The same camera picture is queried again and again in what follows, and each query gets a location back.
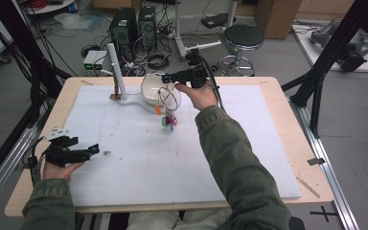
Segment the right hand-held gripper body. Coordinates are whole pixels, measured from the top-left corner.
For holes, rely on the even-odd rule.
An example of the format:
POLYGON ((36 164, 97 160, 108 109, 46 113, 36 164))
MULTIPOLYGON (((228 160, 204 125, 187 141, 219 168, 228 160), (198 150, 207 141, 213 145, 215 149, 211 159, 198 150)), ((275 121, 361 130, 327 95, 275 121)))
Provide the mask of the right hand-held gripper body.
POLYGON ((186 59, 192 67, 171 74, 171 82, 189 83, 192 88, 202 87, 209 78, 209 71, 203 57, 199 54, 189 54, 186 59))

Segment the white eggshell bowl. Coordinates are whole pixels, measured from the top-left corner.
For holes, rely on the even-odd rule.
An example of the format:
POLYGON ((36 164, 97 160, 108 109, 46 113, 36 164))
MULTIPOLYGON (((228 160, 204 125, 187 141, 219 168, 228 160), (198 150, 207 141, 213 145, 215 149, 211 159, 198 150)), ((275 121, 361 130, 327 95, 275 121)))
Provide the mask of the white eggshell bowl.
POLYGON ((141 93, 144 100, 151 105, 160 105, 177 110, 181 105, 181 94, 171 82, 162 82, 162 77, 149 74, 141 83, 141 93))

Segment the person's left hand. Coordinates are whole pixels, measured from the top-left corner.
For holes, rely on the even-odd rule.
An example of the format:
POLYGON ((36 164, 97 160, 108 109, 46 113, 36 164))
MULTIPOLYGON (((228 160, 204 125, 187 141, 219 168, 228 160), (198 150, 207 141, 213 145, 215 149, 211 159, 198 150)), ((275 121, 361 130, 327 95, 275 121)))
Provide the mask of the person's left hand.
POLYGON ((82 166, 82 163, 73 163, 66 167, 60 167, 50 162, 45 162, 43 169, 43 179, 64 179, 71 180, 71 174, 82 166))

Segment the white foam mat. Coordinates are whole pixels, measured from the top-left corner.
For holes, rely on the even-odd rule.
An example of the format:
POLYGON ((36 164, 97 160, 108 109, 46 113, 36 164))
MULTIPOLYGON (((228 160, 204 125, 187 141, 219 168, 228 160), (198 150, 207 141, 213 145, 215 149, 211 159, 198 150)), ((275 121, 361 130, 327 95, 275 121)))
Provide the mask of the white foam mat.
MULTIPOLYGON (((175 127, 139 105, 110 100, 110 86, 84 86, 65 123, 78 149, 99 153, 72 175, 78 207, 221 202, 224 199, 199 144, 197 114, 187 96, 175 127)), ((225 110, 241 124, 254 153, 276 180, 280 196, 301 197, 263 92, 257 85, 223 85, 225 110)))

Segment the white jewelry stand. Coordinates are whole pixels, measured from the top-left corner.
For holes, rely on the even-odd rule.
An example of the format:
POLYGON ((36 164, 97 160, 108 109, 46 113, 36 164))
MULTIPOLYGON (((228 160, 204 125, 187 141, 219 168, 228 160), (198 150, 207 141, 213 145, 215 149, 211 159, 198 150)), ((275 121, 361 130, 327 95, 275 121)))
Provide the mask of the white jewelry stand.
POLYGON ((103 70, 103 73, 106 72, 107 74, 112 75, 112 79, 114 82, 114 93, 111 95, 111 99, 116 101, 119 105, 138 105, 148 113, 156 114, 156 106, 148 103, 141 92, 136 94, 127 93, 115 46, 113 43, 107 43, 106 48, 110 56, 112 71, 106 72, 105 70, 103 70))

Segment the small black computer tower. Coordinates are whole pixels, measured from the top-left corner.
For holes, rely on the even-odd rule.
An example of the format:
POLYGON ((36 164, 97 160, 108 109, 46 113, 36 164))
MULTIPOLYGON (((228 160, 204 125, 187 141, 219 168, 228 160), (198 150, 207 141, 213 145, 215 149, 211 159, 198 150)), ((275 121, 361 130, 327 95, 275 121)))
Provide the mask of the small black computer tower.
POLYGON ((142 6, 138 17, 140 35, 142 37, 142 47, 146 51, 156 49, 156 20, 155 7, 142 6))

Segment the flat black device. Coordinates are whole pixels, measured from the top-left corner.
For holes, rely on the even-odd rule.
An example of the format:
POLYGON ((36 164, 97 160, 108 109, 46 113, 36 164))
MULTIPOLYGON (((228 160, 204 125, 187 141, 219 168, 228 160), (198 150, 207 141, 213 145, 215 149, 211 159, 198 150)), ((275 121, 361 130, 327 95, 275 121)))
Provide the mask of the flat black device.
POLYGON ((201 19, 201 23, 208 29, 224 27, 227 25, 228 14, 220 13, 213 16, 206 16, 201 19))

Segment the black round stool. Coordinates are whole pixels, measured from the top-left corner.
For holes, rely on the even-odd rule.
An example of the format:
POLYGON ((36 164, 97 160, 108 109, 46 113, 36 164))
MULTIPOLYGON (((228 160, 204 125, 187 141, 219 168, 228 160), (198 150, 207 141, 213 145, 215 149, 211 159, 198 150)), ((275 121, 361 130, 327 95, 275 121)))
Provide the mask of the black round stool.
POLYGON ((226 29, 223 37, 225 43, 234 50, 234 54, 223 57, 219 61, 218 67, 222 75, 254 77, 255 68, 243 53, 263 46, 265 39, 261 30, 257 27, 238 24, 226 29))

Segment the small white box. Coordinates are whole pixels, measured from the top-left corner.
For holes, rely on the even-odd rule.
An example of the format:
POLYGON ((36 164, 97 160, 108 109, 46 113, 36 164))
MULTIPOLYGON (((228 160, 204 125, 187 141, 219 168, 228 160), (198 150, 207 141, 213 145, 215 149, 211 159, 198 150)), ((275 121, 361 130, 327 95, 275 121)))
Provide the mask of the small white box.
POLYGON ((92 70, 93 69, 93 65, 94 62, 96 60, 96 56, 97 56, 98 52, 95 50, 91 50, 87 53, 84 61, 83 61, 83 66, 86 70, 92 70))
POLYGON ((94 69, 103 70, 103 69, 106 69, 108 65, 109 65, 109 59, 108 59, 107 51, 98 51, 93 61, 94 69))

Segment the brown cardboard box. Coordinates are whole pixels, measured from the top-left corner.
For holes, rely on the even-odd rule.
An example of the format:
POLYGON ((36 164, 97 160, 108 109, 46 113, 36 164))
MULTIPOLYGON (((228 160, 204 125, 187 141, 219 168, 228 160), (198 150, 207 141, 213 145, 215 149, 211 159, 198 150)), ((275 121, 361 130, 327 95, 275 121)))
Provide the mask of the brown cardboard box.
POLYGON ((259 0, 254 19, 266 39, 286 39, 302 0, 259 0))

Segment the person's legs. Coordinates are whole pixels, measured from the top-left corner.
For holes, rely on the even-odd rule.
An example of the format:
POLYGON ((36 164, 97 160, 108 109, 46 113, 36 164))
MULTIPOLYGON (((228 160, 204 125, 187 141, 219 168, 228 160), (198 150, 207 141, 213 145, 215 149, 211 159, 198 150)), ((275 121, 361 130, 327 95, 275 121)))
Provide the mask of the person's legs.
POLYGON ((141 212, 129 215, 126 230, 226 230, 230 209, 141 212))

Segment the clear plastic sheet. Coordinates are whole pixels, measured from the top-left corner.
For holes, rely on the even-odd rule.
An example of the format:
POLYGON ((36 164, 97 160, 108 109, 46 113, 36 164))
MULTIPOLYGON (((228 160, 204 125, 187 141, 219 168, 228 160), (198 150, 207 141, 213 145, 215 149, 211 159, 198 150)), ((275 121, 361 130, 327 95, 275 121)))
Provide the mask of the clear plastic sheet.
POLYGON ((54 19, 62 25, 64 30, 87 30, 93 31, 102 26, 104 19, 101 16, 92 13, 84 13, 83 15, 74 13, 61 13, 54 19))

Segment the white board with grey device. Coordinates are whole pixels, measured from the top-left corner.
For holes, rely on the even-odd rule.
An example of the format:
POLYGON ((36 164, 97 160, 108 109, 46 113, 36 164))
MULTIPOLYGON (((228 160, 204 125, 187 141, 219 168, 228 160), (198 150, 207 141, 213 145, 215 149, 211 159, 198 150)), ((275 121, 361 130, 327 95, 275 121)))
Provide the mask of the white board with grey device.
POLYGON ((332 25, 316 30, 307 25, 292 26, 310 64, 315 66, 326 58, 335 58, 331 70, 368 73, 368 41, 354 32, 350 32, 349 38, 332 25))

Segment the thin wooden stick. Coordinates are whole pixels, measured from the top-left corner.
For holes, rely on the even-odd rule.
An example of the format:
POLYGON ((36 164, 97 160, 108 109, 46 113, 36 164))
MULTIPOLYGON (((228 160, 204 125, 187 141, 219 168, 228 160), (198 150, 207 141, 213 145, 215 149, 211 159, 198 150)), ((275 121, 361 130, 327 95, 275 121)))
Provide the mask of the thin wooden stick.
POLYGON ((316 187, 309 184, 308 182, 306 182, 305 180, 303 180, 300 177, 296 177, 296 179, 307 189, 309 190, 315 197, 320 198, 321 195, 317 192, 316 187))

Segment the black metal frame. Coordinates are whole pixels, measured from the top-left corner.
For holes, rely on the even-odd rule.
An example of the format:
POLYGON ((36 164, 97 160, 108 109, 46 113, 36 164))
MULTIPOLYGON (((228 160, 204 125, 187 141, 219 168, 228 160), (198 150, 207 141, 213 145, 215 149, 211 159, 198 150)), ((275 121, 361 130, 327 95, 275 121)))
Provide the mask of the black metal frame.
POLYGON ((283 91, 288 91, 300 85, 290 97, 291 102, 299 107, 306 107, 308 99, 313 96, 309 128, 316 139, 319 138, 318 120, 324 79, 355 33, 367 23, 368 0, 355 0, 312 68, 301 77, 281 86, 283 91))

